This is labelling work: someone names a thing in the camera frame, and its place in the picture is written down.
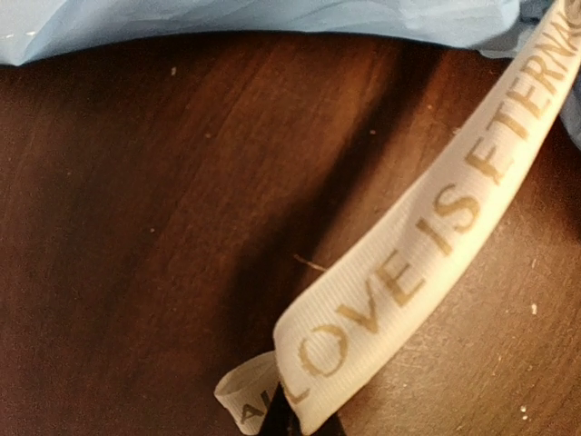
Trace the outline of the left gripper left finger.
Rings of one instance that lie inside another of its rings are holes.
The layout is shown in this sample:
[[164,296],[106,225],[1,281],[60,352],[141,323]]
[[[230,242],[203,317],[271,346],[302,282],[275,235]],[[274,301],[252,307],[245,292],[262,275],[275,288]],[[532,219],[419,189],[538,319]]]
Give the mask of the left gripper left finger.
[[282,389],[277,386],[270,407],[262,422],[259,436],[300,436],[298,418],[290,407]]

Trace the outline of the blue wrapping paper sheet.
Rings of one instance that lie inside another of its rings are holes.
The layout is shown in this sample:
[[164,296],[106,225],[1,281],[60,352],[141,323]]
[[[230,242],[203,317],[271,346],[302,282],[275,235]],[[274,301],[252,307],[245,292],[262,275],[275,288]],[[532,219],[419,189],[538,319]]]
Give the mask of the blue wrapping paper sheet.
[[146,37],[224,31],[351,33],[513,57],[548,1],[4,1],[1,62]]

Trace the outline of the beige printed ribbon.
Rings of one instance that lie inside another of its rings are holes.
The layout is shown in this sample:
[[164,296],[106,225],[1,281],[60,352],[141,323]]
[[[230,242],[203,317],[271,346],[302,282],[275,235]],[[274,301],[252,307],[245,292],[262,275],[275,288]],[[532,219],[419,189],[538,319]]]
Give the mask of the beige printed ribbon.
[[215,398],[256,435],[288,405],[311,435],[386,365],[468,268],[515,197],[580,66],[580,4],[555,1],[434,163],[281,315],[274,349]]

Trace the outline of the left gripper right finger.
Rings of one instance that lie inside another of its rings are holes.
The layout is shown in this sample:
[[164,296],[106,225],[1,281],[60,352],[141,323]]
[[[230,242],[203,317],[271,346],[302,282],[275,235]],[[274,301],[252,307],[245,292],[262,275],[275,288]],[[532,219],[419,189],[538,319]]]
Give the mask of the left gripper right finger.
[[346,436],[338,413],[333,413],[320,427],[320,436]]

